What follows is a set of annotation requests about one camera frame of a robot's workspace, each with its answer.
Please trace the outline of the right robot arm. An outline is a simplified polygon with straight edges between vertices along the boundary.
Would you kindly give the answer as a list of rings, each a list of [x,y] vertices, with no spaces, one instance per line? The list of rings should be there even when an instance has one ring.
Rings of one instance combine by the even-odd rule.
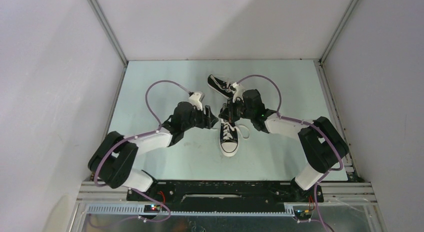
[[[228,99],[219,116],[230,122],[247,119],[260,132],[280,134],[300,142],[307,164],[293,179],[290,193],[297,201],[308,198],[311,187],[326,173],[342,170],[343,157],[349,152],[345,140],[328,118],[300,120],[281,116],[265,107],[256,89],[245,91],[241,99]]]

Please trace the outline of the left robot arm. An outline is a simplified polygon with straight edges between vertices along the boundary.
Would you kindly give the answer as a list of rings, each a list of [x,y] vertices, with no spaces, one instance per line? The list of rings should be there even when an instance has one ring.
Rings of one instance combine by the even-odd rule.
[[[94,179],[103,181],[103,186],[127,187],[137,190],[145,200],[153,200],[158,194],[156,180],[146,171],[133,168],[136,156],[173,146],[186,131],[211,129],[218,120],[208,105],[199,110],[189,102],[180,102],[157,130],[129,137],[117,131],[108,133],[87,167],[94,173]]]

